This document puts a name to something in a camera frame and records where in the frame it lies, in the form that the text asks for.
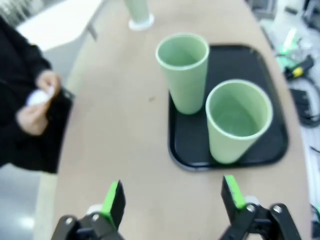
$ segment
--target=green cup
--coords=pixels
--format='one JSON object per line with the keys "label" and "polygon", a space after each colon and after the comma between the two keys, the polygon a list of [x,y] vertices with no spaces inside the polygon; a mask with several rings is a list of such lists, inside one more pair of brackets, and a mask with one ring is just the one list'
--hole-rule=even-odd
{"label": "green cup", "polygon": [[157,47],[155,56],[166,76],[176,109],[194,114],[204,104],[209,45],[191,33],[167,37]]}
{"label": "green cup", "polygon": [[124,0],[124,3],[136,24],[145,23],[149,19],[147,0]]}
{"label": "green cup", "polygon": [[240,79],[218,84],[205,103],[210,153],[222,164],[236,162],[261,137],[273,119],[267,94]]}

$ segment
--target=black jacket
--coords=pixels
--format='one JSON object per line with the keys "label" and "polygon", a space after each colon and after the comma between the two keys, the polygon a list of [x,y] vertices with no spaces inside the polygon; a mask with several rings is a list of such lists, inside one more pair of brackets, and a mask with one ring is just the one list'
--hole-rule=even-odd
{"label": "black jacket", "polygon": [[50,68],[39,48],[0,17],[0,166],[13,163],[29,170],[56,171],[71,102],[62,93],[52,102],[42,136],[24,133],[16,122],[17,111],[36,89],[37,76]]}

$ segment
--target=black tray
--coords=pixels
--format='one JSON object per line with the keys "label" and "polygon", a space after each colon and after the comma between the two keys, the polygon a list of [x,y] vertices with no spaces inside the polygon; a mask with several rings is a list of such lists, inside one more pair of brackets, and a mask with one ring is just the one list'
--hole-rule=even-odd
{"label": "black tray", "polygon": [[[272,102],[274,116],[267,132],[236,163],[220,164],[209,151],[205,100],[216,85],[229,79],[248,80],[264,89]],[[204,97],[199,112],[184,115],[176,110],[169,96],[168,148],[178,165],[204,171],[267,165],[284,156],[288,148],[287,129],[273,81],[259,52],[242,45],[211,46]]]}

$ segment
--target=person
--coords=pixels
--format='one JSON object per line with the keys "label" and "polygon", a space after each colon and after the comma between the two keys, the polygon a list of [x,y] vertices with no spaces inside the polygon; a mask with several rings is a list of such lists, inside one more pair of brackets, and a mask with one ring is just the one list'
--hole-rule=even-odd
{"label": "person", "polygon": [[[72,101],[36,45],[0,16],[0,167],[56,173]],[[44,104],[26,105],[35,89],[54,89]]]}

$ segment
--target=beige table surface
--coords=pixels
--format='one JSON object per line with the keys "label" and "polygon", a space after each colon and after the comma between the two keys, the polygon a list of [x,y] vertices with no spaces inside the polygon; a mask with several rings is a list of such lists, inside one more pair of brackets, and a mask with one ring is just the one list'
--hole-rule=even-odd
{"label": "beige table surface", "polygon": [[[123,1],[106,5],[105,26],[88,56],[84,84],[65,136],[55,202],[59,217],[83,217],[121,179],[127,205],[121,226],[128,240],[215,240],[228,226],[220,196],[224,174],[264,207],[285,203],[303,240],[311,214],[298,119],[274,55],[244,0],[150,0],[155,23],[128,29]],[[248,169],[189,172],[167,148],[168,91],[155,59],[160,40],[177,32],[210,44],[245,44],[260,51],[282,104],[289,147],[277,164]]]}

